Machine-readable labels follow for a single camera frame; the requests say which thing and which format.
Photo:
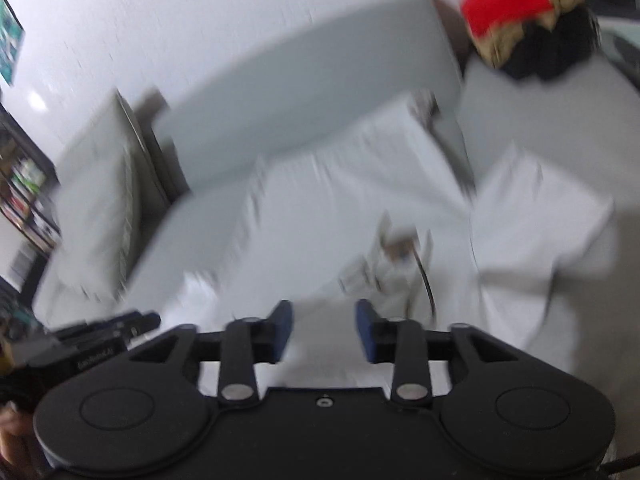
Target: white pillow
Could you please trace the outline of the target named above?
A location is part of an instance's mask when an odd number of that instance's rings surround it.
[[[38,321],[49,330],[55,330],[81,321],[91,322],[114,316],[114,301],[92,300],[60,281],[58,271],[65,264],[65,257],[64,251],[56,250],[40,280],[32,305]]]
[[[127,148],[99,159],[60,189],[58,276],[97,301],[117,300],[135,257],[140,224],[138,181]]]

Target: patterned fabric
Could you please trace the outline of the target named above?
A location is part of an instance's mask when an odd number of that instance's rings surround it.
[[[463,0],[469,35],[484,61],[494,68],[510,58],[524,36],[523,23],[534,21],[553,30],[558,17],[584,0]]]

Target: cable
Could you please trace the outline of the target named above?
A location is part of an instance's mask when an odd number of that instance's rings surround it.
[[[433,299],[433,291],[431,290],[431,285],[429,283],[429,279],[427,278],[427,273],[424,272],[424,267],[422,266],[422,262],[420,261],[420,256],[418,256],[418,253],[415,250],[415,246],[412,247],[412,252],[414,253],[415,262],[418,264],[418,268],[420,269],[420,274],[422,275],[424,286],[427,289],[427,294],[429,295],[429,303],[431,303],[431,316],[435,320],[436,319],[436,302]]]
[[[640,452],[602,464],[600,471],[604,471],[607,475],[613,475],[638,466],[640,466]]]

